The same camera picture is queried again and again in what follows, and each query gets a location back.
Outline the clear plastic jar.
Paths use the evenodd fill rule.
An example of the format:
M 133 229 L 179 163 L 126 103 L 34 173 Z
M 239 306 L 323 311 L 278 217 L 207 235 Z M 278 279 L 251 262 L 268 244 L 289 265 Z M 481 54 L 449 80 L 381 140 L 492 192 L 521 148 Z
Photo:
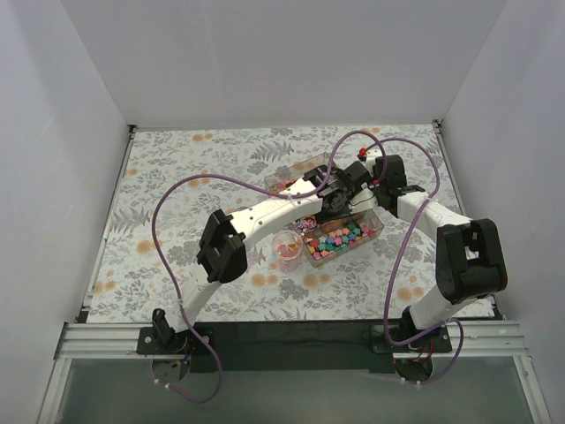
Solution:
M 291 272 L 301 263 L 304 243 L 296 232 L 283 230 L 274 235 L 271 250 L 275 268 L 282 272 Z

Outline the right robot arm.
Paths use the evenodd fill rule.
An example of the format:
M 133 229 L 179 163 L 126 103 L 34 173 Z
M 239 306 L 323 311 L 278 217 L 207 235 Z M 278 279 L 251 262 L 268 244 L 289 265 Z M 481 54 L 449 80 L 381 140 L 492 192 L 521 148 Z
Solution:
M 365 166 L 378 179 L 374 190 L 378 205 L 410 224 L 389 279 L 383 316 L 385 338 L 390 345 L 419 351 L 454 314 L 507 288 L 508 273 L 499 232 L 492 220 L 472 220 L 457 214 L 434 201 L 422 187 L 408 185 L 399 155 L 368 154 Z M 391 328 L 391 286 L 415 229 L 424 232 L 436 245 L 435 286 L 407 307 L 398 325 Z

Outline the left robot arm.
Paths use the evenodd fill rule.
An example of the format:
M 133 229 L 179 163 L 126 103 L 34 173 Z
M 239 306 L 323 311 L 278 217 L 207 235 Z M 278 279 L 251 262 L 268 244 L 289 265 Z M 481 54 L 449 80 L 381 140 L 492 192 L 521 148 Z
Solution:
M 201 176 L 185 178 L 174 184 L 157 203 L 151 221 L 154 247 L 169 273 L 177 293 L 183 324 L 190 329 L 200 310 L 215 291 L 239 279 L 247 270 L 247 251 L 266 236 L 306 216 L 318 224 L 348 216 L 352 200 L 373 182 L 373 176 L 360 161 L 345 169 L 329 164 L 309 170 L 288 189 L 272 193 L 263 202 L 231 214 L 218 209 L 207 219 L 199 241 L 196 269 L 191 273 L 187 291 L 181 291 L 158 241 L 158 213 L 176 188 Z

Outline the clear compartment candy box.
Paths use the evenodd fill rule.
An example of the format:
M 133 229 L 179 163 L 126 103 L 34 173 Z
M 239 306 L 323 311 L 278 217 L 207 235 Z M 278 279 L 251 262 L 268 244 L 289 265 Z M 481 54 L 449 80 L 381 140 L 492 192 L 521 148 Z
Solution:
M 292 185 L 296 179 L 316 166 L 327 164 L 329 154 L 322 153 L 292 166 L 283 165 L 264 178 L 268 190 L 278 193 Z M 305 216 L 288 225 L 300 236 L 305 247 L 304 255 L 318 268 L 380 236 L 384 224 L 371 207 L 373 197 L 357 201 L 352 212 L 340 212 L 335 217 Z

